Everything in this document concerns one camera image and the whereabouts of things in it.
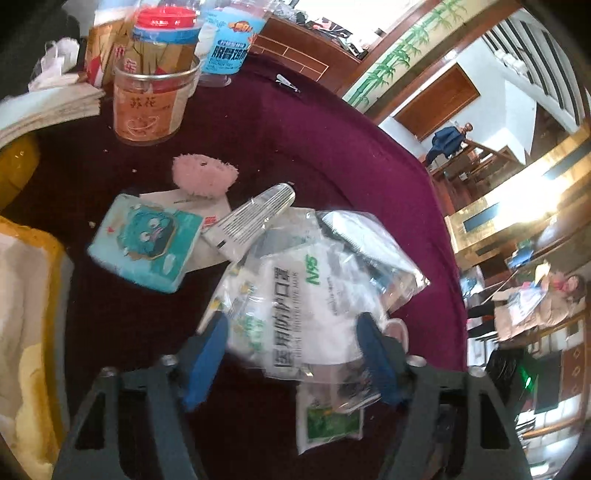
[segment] wooden door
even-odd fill
[[[472,81],[456,63],[394,118],[422,141],[479,96]]]

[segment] blue cartoon package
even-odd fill
[[[88,254],[102,267],[153,290],[177,291],[203,218],[120,194]]]

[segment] red lid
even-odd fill
[[[139,11],[135,26],[172,30],[175,28],[193,28],[197,12],[186,7],[148,7]]]

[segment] pink fluffy object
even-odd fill
[[[180,155],[173,161],[175,184],[192,195],[221,197],[237,178],[236,167],[206,155]]]

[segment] dark jacket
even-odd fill
[[[445,127],[435,132],[432,140],[433,149],[443,152],[446,157],[450,157],[460,150],[465,139],[466,136],[461,134],[456,127]]]

